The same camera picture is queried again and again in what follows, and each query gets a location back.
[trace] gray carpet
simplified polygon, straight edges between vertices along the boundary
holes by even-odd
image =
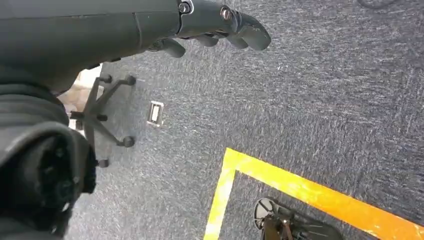
[[[113,132],[137,143],[97,138],[112,165],[78,202],[67,239],[203,239],[226,147],[424,225],[424,2],[378,11],[353,0],[226,3],[265,25],[269,49],[182,40],[181,59],[148,52],[104,65],[138,78],[106,110]],[[165,105],[160,128],[146,124],[152,100]],[[242,174],[220,239],[259,239],[252,210],[265,196],[346,239],[373,239]]]

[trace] circular metal base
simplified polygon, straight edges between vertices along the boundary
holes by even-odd
[[[254,206],[253,218],[255,226],[261,230],[262,220],[269,214],[274,213],[274,202],[269,198],[261,198]]]
[[[136,143],[136,140],[132,136],[126,136],[123,138],[123,146],[126,148],[131,148]]]

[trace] black robotic finger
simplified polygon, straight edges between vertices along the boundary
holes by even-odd
[[[147,50],[150,52],[165,51],[174,58],[181,58],[186,53],[186,49],[173,39],[156,41]]]
[[[249,44],[246,41],[244,41],[243,38],[228,36],[226,39],[238,49],[245,49],[249,47]]]
[[[205,47],[213,47],[219,41],[219,39],[213,38],[213,37],[207,36],[207,35],[196,36],[194,39],[196,39],[197,41],[199,41],[199,43],[202,44]]]
[[[323,222],[299,225],[299,235],[311,240],[343,240],[342,234],[334,227]]]
[[[254,50],[264,50],[271,43],[271,36],[265,27],[254,17],[231,11],[232,27],[235,35],[242,38]]]

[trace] yellow tape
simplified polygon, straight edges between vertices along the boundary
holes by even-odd
[[[424,227],[269,163],[227,148],[204,240],[220,235],[235,171],[240,171],[382,240],[423,240]]]

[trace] chair leg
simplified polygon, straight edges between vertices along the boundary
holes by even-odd
[[[98,98],[98,100],[91,109],[92,112],[101,113],[106,103],[121,85],[132,86],[134,84],[136,84],[136,78],[133,76],[127,76],[124,80],[121,79],[113,82],[110,88],[106,89],[105,92]]]
[[[102,134],[105,138],[116,143],[120,147],[130,148],[134,145],[135,140],[131,136],[126,136],[122,141],[119,141],[99,120],[93,117],[86,117],[85,123],[92,126],[96,131]]]
[[[90,108],[96,104],[97,94],[99,92],[99,85],[100,81],[102,80],[101,77],[96,77],[94,80],[93,87],[91,88],[91,91],[88,95],[87,102],[85,103],[84,111],[90,110]]]

